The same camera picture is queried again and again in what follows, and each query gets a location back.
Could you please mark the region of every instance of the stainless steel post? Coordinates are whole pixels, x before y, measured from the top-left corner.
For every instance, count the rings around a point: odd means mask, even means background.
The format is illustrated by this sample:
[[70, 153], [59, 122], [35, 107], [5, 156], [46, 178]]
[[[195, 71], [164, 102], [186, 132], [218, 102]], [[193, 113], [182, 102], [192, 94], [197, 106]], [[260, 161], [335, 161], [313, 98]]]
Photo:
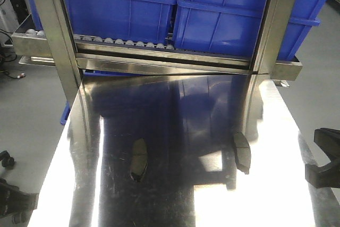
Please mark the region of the stainless steel post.
[[72, 106], [82, 76], [64, 0], [35, 0], [35, 3], [66, 99]]
[[271, 74], [295, 0], [268, 0], [251, 69], [258, 74]]

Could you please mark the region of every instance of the gray floor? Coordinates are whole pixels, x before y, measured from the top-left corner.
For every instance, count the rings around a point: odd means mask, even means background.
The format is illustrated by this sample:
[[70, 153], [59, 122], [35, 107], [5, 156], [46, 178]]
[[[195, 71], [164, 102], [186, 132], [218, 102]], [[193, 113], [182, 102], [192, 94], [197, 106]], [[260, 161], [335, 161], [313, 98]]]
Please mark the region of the gray floor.
[[[14, 62], [3, 68], [27, 76], [18, 80], [0, 73], [0, 150], [16, 160], [13, 170], [0, 167], [0, 178], [22, 191], [39, 192], [62, 132], [65, 96], [54, 68]], [[1, 219], [0, 226], [12, 226], [11, 218]]]
[[[321, 27], [312, 29], [297, 54], [304, 65], [300, 76], [290, 88], [279, 89], [319, 164], [328, 159], [312, 143], [314, 129], [340, 129], [339, 8], [331, 2], [322, 9]], [[0, 177], [23, 191], [39, 192], [62, 132], [65, 97], [54, 68], [15, 62], [5, 68], [27, 77], [0, 74], [0, 150], [9, 150], [17, 161], [13, 170], [0, 169]], [[12, 226], [11, 220], [0, 220], [1, 226]]]

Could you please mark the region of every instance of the white roller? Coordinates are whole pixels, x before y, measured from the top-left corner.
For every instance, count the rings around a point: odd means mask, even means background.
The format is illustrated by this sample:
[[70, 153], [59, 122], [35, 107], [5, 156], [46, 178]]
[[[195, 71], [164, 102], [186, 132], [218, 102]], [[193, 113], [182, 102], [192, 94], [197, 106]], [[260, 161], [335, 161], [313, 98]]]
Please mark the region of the white roller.
[[73, 38], [74, 40], [81, 40], [81, 37], [78, 34], [73, 34]]
[[164, 49], [164, 45], [163, 45], [163, 44], [157, 44], [157, 45], [156, 45], [156, 48], [158, 48], [158, 49]]
[[174, 50], [174, 49], [175, 49], [175, 47], [174, 47], [173, 45], [167, 45], [166, 48], [167, 48], [168, 50]]
[[136, 43], [136, 46], [144, 46], [144, 43], [142, 42], [142, 41], [138, 41], [137, 43]]
[[154, 45], [153, 43], [148, 42], [148, 43], [147, 43], [147, 47], [152, 47], [152, 48], [154, 48], [155, 45]]
[[95, 42], [103, 42], [103, 39], [101, 37], [95, 37], [93, 40]]
[[119, 45], [124, 45], [124, 41], [121, 39], [117, 39], [115, 43]]
[[134, 42], [133, 42], [132, 40], [128, 40], [128, 41], [126, 41], [125, 44], [126, 44], [126, 45], [134, 45]]
[[34, 29], [28, 29], [28, 30], [26, 30], [26, 34], [29, 34], [29, 35], [36, 35], [37, 32], [36, 32]]
[[104, 42], [110, 43], [110, 44], [113, 44], [113, 43], [114, 43], [113, 40], [112, 40], [112, 38], [109, 38], [109, 37], [105, 38]]
[[83, 36], [83, 40], [92, 41], [92, 38], [90, 36]]
[[44, 36], [44, 35], [45, 35], [45, 32], [43, 30], [41, 30], [37, 33], [37, 36]]

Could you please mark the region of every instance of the metal frame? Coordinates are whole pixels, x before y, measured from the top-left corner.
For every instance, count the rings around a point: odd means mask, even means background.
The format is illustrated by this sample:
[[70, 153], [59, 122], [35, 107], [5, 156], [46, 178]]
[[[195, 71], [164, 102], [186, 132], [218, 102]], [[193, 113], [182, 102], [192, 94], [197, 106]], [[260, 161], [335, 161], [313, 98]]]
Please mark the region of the metal frame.
[[271, 74], [284, 39], [295, 0], [268, 0], [251, 69]]
[[287, 72], [288, 77], [294, 80], [301, 69], [300, 63], [276, 64], [294, 2], [295, 0], [267, 0], [252, 60], [188, 51], [149, 50], [140, 47], [110, 46], [105, 43], [75, 42], [64, 0], [35, 0], [48, 44], [41, 37], [37, 39], [36, 36], [20, 33], [15, 33], [13, 40], [17, 42], [16, 46], [23, 38], [28, 42], [27, 45], [21, 44], [18, 49], [15, 46], [17, 54], [37, 57], [35, 60], [31, 58], [30, 61], [25, 57], [22, 62], [39, 64], [48, 62], [48, 65], [53, 65], [50, 61], [53, 57], [70, 105], [80, 85], [79, 69], [152, 75], [259, 73], [274, 74], [276, 79], [289, 80], [287, 77], [277, 78]]
[[75, 59], [77, 49], [64, 0], [35, 2], [67, 102], [72, 106], [82, 76]]

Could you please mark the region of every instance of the metal shelf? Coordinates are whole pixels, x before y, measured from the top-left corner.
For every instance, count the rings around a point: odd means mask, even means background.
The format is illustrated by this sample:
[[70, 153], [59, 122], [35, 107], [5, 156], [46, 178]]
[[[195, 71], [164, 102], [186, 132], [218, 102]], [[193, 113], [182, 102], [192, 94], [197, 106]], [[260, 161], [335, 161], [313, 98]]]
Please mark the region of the metal shelf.
[[[28, 35], [34, 28], [29, 16], [13, 33], [15, 52], [23, 55], [21, 64], [55, 66], [47, 39]], [[250, 60], [231, 55], [207, 54], [182, 50], [150, 49], [83, 40], [75, 41], [76, 60], [81, 69], [128, 72], [138, 74], [249, 74]], [[302, 69], [300, 62], [277, 62], [273, 79], [295, 80]]]

